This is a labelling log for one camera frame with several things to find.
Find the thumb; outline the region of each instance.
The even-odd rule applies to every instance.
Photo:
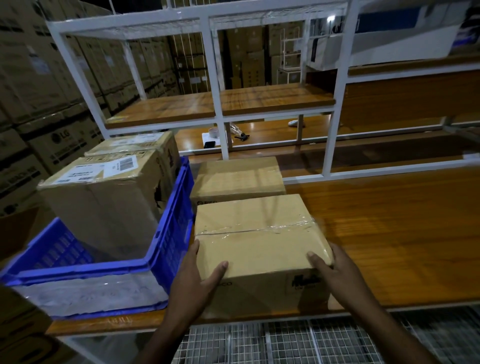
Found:
[[[209,291],[213,291],[215,287],[222,280],[223,276],[225,275],[225,272],[227,271],[227,268],[228,268],[228,262],[227,261],[221,262],[218,266],[215,267],[210,277],[205,279],[202,282],[202,284],[206,286],[209,289]]]
[[[322,276],[325,277],[325,276],[328,276],[329,274],[332,273],[332,269],[324,262],[323,259],[321,259],[314,252],[308,252],[307,253],[307,258],[308,258],[310,264],[314,268],[317,268],[318,271],[322,274]]]

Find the hand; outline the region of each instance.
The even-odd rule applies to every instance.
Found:
[[[202,314],[228,268],[227,261],[221,262],[212,275],[202,281],[197,268],[199,246],[198,240],[190,246],[170,289],[164,323],[179,334]]]
[[[372,307],[379,307],[353,260],[338,245],[331,243],[330,246],[335,257],[333,268],[313,252],[308,252],[307,258],[322,274],[336,300],[353,315],[362,315]]]

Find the wooden table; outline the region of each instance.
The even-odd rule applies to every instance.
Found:
[[[405,309],[480,300],[479,183],[480,168],[464,168],[288,185],[287,191],[301,194],[327,238],[357,263],[380,303]],[[325,314],[332,314],[326,305],[236,319]],[[81,335],[153,331],[163,315],[54,321],[47,333],[78,346],[74,340]]]
[[[311,85],[288,84],[220,92],[225,116],[304,109],[335,104],[333,95]],[[107,129],[213,118],[211,92],[141,100],[107,120]]]

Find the person's left hand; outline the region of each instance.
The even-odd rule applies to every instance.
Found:
[[[202,281],[197,268],[199,246],[198,240],[190,246],[170,289],[164,323],[179,334],[202,314],[228,268],[227,261],[221,262],[212,275]]]

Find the torn cardboard box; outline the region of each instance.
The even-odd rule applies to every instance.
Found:
[[[142,258],[168,200],[159,164],[155,149],[78,158],[38,190],[97,262]]]
[[[85,156],[92,157],[149,149],[156,149],[160,153],[162,159],[161,167],[165,168],[170,184],[173,187],[180,171],[181,161],[175,136],[170,131],[110,138],[86,152]]]
[[[306,254],[313,251],[328,265],[333,254],[298,194],[199,206],[195,237],[202,279],[229,262],[206,318],[307,310],[328,299]]]
[[[203,162],[190,200],[197,206],[215,202],[286,194],[275,157]]]

